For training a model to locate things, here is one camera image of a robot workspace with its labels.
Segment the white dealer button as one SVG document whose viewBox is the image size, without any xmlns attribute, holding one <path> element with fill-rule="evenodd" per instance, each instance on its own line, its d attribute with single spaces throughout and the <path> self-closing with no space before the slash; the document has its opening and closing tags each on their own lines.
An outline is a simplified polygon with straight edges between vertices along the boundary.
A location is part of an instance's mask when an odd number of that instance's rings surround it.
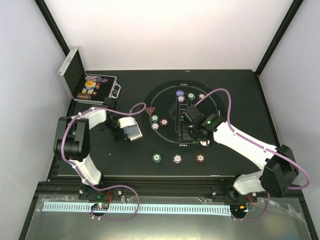
<svg viewBox="0 0 320 240">
<path fill-rule="evenodd" d="M 205 141 L 200 141 L 200 144 L 204 147 L 208 147 L 209 146 L 210 141 L 209 140 L 205 140 Z"/>
</svg>

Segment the brown poker chip stack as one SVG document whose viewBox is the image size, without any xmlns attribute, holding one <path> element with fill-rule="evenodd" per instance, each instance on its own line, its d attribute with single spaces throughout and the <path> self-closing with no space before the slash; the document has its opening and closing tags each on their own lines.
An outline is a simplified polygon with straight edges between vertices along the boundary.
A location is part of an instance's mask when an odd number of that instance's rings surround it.
<svg viewBox="0 0 320 240">
<path fill-rule="evenodd" d="M 205 161 L 205 156 L 203 154 L 198 154 L 195 157 L 196 161 L 199 163 L 203 163 Z"/>
</svg>

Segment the blue white poker chip stack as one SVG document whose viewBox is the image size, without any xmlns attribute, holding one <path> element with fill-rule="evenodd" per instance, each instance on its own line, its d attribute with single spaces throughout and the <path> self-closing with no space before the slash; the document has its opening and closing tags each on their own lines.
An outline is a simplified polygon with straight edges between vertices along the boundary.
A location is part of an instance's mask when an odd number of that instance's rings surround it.
<svg viewBox="0 0 320 240">
<path fill-rule="evenodd" d="M 176 163 L 176 164 L 179 164 L 180 162 L 182 161 L 182 157 L 178 154 L 176 154 L 174 157 L 173 157 L 173 162 Z"/>
</svg>

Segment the purple small blind button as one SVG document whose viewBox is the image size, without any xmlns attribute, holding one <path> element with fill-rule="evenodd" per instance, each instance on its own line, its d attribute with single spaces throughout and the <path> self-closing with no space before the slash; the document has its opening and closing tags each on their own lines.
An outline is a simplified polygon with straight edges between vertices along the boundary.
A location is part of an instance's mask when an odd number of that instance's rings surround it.
<svg viewBox="0 0 320 240">
<path fill-rule="evenodd" d="M 184 96 L 184 95 L 185 95 L 184 91 L 182 91 L 182 90 L 177 90 L 177 91 L 176 91 L 176 96 L 177 96 L 177 97 L 182 97 L 182 96 Z"/>
</svg>

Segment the red triangular all-in button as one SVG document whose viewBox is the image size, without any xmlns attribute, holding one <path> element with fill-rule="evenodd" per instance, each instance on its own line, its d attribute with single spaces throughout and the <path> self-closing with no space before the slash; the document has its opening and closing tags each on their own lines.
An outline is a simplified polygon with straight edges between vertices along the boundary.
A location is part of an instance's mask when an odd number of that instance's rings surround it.
<svg viewBox="0 0 320 240">
<path fill-rule="evenodd" d="M 145 112 L 149 115 L 152 116 L 154 111 L 155 111 L 156 107 L 146 107 L 145 108 Z"/>
</svg>

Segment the green poker chip stack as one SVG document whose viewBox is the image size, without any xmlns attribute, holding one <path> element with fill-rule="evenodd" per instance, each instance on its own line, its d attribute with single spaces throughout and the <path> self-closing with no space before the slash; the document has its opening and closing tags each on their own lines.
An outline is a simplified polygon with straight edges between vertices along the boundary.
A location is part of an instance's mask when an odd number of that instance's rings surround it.
<svg viewBox="0 0 320 240">
<path fill-rule="evenodd" d="M 162 161 L 162 156 L 159 154 L 159 153 L 155 153 L 153 156 L 152 156 L 152 160 L 155 162 L 155 163 L 160 163 Z"/>
</svg>

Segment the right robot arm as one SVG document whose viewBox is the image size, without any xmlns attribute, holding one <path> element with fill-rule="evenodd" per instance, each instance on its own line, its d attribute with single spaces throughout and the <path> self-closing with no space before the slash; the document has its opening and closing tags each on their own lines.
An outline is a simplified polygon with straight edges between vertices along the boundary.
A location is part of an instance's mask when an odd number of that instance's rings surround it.
<svg viewBox="0 0 320 240">
<path fill-rule="evenodd" d="M 286 146 L 276 147 L 255 139 L 234 128 L 226 119 L 211 114 L 205 116 L 194 105 L 180 113 L 180 119 L 186 122 L 187 135 L 195 141 L 214 141 L 224 145 L 255 164 L 259 171 L 241 174 L 228 187 L 228 198 L 240 201 L 245 195 L 254 192 L 266 192 L 281 198 L 299 175 L 293 161 L 293 152 Z"/>
</svg>

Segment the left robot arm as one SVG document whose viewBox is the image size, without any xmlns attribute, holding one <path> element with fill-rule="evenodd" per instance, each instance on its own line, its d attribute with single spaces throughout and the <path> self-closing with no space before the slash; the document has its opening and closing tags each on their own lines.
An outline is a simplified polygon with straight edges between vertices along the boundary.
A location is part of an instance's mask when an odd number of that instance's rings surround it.
<svg viewBox="0 0 320 240">
<path fill-rule="evenodd" d="M 62 116 L 58 119 L 54 154 L 79 175 L 84 185 L 90 186 L 89 193 L 97 200 L 103 199 L 108 188 L 103 184 L 103 173 L 96 167 L 90 154 L 92 129 L 102 126 L 107 129 L 107 140 L 102 147 L 109 149 L 113 143 L 133 142 L 142 137 L 135 113 L 116 110 L 117 101 L 110 98 L 104 105 L 93 105 L 74 116 Z"/>
</svg>

